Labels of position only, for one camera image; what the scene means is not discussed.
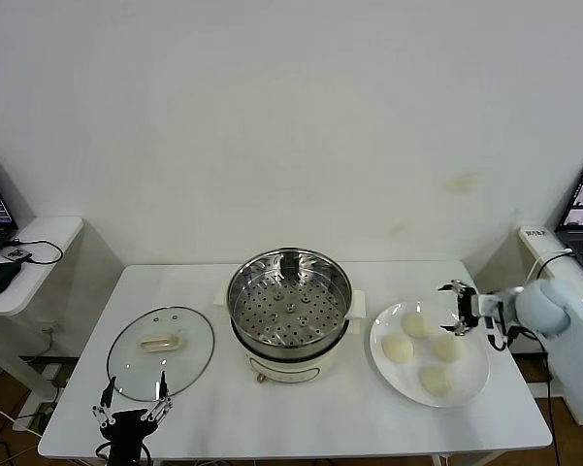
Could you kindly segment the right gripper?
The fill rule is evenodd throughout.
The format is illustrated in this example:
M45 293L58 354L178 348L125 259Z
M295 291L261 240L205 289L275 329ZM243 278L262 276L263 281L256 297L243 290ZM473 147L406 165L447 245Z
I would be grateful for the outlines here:
M437 289L452 291L458 296L458 320L441 328L456 336L465 336L478 325L492 348L508 347L508 314L513 297L508 294L479 294L461 280L451 280Z

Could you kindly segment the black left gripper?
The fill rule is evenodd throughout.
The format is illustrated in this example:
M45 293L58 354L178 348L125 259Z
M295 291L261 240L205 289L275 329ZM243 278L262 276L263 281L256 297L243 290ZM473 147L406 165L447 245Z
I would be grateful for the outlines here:
M156 431L160 423L172 408L172 399L166 382L166 373L161 372L156 385L157 395L153 406L146 409L112 412L115 377L101 393L100 402L92 407L92 413L100 426L101 435L106 440L96 449L96 455L106 461L107 465L139 465L142 454L146 465L153 460L145 438Z

